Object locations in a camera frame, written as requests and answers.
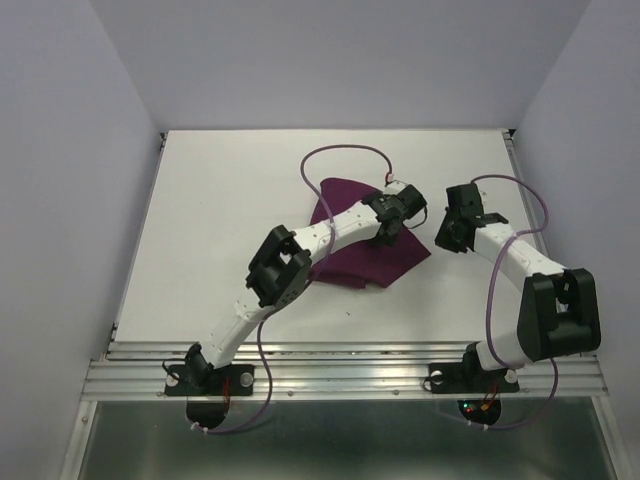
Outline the purple cloth mat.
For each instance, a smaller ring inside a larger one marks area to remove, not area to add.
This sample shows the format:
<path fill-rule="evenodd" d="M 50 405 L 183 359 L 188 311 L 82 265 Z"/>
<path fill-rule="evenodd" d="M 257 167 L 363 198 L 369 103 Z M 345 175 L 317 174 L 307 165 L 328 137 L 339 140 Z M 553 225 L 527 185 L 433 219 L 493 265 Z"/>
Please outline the purple cloth mat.
<path fill-rule="evenodd" d="M 326 178 L 320 183 L 320 192 L 333 214 L 342 213 L 374 191 L 370 185 L 342 178 Z M 340 287 L 364 289 L 371 284 L 387 288 L 430 255 L 403 227 L 393 246 L 373 240 L 354 243 L 334 251 L 324 267 L 317 263 L 311 272 L 317 281 Z"/>

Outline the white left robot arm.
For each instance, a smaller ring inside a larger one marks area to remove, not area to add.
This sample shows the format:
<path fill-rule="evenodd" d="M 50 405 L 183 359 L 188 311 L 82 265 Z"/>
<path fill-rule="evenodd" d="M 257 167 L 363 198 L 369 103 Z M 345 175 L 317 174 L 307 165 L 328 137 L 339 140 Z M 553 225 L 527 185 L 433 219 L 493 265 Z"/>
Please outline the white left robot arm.
<path fill-rule="evenodd" d="M 427 202 L 414 186 L 392 182 L 315 224 L 273 228 L 249 262 L 234 316 L 219 322 L 208 341 L 188 349 L 181 379 L 213 395 L 237 383 L 231 363 L 239 347 L 271 314 L 291 305 L 322 268 L 331 279 L 362 276 L 389 287 L 429 256 L 405 225 L 426 212 Z"/>

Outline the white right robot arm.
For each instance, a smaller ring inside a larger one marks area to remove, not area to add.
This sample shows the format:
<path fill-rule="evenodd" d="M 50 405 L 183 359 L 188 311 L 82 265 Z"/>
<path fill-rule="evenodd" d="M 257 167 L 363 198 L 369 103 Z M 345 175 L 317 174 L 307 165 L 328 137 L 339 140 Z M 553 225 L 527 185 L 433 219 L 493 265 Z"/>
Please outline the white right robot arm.
<path fill-rule="evenodd" d="M 483 393 L 493 387 L 516 392 L 516 370 L 538 361 L 588 353 L 601 343 L 593 275 L 549 259 L 524 241 L 499 213 L 485 211 L 474 183 L 447 189 L 448 205 L 436 235 L 438 247 L 473 252 L 489 261 L 490 280 L 504 275 L 520 292 L 518 316 L 492 330 L 495 290 L 488 290 L 485 337 L 469 344 L 458 362 L 432 363 L 425 387 L 437 394 Z"/>

